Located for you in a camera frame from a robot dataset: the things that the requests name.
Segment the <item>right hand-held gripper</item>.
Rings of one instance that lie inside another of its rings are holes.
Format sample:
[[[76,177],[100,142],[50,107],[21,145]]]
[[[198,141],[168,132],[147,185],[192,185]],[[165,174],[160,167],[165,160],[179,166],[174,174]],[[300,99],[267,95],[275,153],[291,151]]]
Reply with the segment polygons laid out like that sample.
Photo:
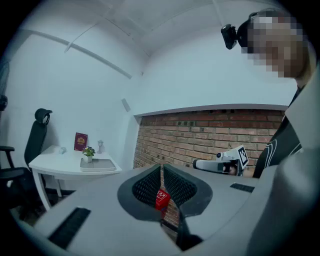
[[[218,152],[216,160],[195,159],[192,163],[194,169],[206,172],[222,172],[228,175],[230,166],[237,166],[237,176],[243,176],[247,164],[248,156],[243,144],[225,152]]]

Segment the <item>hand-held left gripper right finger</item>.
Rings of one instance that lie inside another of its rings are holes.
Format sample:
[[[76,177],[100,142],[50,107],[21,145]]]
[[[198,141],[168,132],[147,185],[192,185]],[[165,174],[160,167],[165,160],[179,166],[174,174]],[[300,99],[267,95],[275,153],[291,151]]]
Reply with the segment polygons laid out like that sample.
[[[217,174],[174,164],[163,166],[164,186],[179,211],[174,248],[187,251],[198,244],[212,251],[246,251],[247,232],[224,228],[249,199],[258,179]]]

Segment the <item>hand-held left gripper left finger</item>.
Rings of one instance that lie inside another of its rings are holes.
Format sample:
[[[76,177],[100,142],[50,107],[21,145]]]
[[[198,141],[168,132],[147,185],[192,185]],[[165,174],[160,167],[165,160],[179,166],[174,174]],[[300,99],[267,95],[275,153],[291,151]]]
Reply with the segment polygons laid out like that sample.
[[[47,211],[35,229],[78,256],[176,256],[156,209],[158,164],[94,180]]]

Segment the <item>grey tray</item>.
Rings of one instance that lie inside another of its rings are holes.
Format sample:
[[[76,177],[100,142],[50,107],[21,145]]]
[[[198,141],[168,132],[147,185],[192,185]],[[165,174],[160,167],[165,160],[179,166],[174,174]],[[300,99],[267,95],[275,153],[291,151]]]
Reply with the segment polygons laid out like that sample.
[[[112,172],[117,167],[110,159],[93,158],[91,162],[86,162],[83,158],[80,161],[80,170],[82,172]]]

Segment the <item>potted purple pansy flowers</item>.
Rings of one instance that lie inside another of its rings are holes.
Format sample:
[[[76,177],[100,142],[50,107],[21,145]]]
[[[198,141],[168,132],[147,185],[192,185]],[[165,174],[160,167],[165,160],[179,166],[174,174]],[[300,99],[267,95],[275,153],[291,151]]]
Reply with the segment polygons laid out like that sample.
[[[92,147],[88,146],[82,151],[82,154],[84,161],[86,163],[91,163],[96,152]]]

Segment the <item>red box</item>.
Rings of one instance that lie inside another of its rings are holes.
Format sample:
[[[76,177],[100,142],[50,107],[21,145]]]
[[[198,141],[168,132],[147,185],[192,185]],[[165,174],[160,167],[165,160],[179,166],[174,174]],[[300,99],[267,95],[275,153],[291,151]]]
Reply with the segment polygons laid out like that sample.
[[[156,195],[155,208],[164,213],[167,210],[170,200],[170,195],[164,190],[159,189]]]

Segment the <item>person's black shirt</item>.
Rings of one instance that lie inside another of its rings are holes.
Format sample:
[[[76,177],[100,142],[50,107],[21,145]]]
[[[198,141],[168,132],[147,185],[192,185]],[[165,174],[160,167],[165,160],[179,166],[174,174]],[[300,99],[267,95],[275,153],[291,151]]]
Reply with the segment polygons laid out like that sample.
[[[287,116],[284,115],[279,128],[260,154],[252,177],[260,178],[264,169],[278,165],[283,159],[296,154],[301,149],[297,134]]]

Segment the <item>dark red book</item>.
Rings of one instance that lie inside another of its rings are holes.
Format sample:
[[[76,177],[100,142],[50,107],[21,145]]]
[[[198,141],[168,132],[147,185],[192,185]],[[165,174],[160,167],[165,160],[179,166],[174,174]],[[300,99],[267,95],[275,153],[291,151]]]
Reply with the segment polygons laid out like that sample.
[[[82,152],[87,147],[88,135],[84,133],[75,133],[74,150]]]

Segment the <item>black office chair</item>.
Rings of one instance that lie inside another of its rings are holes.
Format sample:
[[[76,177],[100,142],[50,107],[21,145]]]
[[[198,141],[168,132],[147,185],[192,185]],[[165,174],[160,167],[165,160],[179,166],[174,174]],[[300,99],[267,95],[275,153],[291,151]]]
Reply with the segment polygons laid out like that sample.
[[[39,108],[34,114],[35,121],[24,151],[26,165],[29,165],[42,152],[52,112],[52,110]],[[11,157],[11,152],[14,150],[15,148],[11,146],[0,146],[0,152],[6,154],[10,165],[9,168],[0,166],[0,196],[7,209],[11,210],[19,206],[23,209],[19,214],[21,220],[24,220],[27,213],[30,212],[38,217],[40,203],[32,168],[29,166],[14,167]]]

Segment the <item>white wall conduit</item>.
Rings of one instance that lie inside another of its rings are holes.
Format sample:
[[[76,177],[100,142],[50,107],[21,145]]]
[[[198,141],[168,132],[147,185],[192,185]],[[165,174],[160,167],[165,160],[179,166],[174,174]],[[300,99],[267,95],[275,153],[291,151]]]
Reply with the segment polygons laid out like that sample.
[[[132,75],[129,74],[128,72],[126,72],[124,69],[122,69],[119,66],[115,65],[114,63],[108,61],[107,59],[101,57],[100,55],[98,55],[98,54],[96,54],[96,53],[94,53],[94,52],[92,52],[92,51],[90,51],[90,50],[88,50],[88,49],[86,49],[84,47],[81,47],[81,46],[79,46],[77,44],[74,44],[74,43],[68,44],[67,47],[64,50],[64,53],[67,53],[70,48],[73,48],[73,49],[75,49],[77,51],[80,51],[83,54],[86,54],[86,55],[90,56],[91,58],[96,59],[97,61],[107,65],[111,69],[113,69],[116,72],[120,73],[121,75],[125,76],[129,80],[132,78]]]

